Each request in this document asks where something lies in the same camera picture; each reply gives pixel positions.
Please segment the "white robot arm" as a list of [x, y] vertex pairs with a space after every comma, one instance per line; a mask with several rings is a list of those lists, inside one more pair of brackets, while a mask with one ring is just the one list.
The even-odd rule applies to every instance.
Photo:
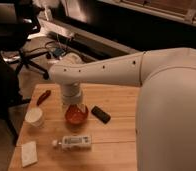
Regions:
[[82, 99], [82, 83], [138, 87], [138, 171], [196, 171], [196, 49], [152, 50], [91, 63], [67, 55], [49, 73], [71, 103]]

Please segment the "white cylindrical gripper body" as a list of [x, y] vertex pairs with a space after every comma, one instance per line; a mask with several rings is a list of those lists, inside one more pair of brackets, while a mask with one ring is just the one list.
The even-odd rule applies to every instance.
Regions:
[[83, 100], [83, 92], [79, 83], [62, 84], [62, 102], [66, 105], [79, 104]]

